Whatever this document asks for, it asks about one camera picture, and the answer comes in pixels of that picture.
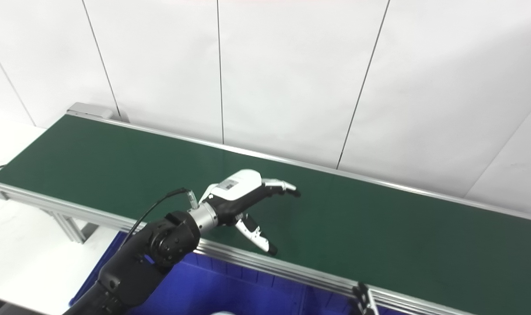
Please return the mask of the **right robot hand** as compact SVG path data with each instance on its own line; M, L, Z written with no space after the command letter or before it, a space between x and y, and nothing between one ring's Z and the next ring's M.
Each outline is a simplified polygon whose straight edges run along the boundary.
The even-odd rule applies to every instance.
M352 287L352 293L355 295L354 315L379 315L371 289L365 283L357 282L357 285Z

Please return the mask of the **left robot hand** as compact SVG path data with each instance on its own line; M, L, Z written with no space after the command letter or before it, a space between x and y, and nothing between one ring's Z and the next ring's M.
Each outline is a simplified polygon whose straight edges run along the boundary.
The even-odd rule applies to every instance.
M201 235L215 227L236 227L259 249L275 256L277 247L264 235L255 219L245 211L268 197L286 193L295 197L301 196L301 192L291 183L263 178L256 170L243 169L222 182L209 185L197 209L191 209L189 214Z

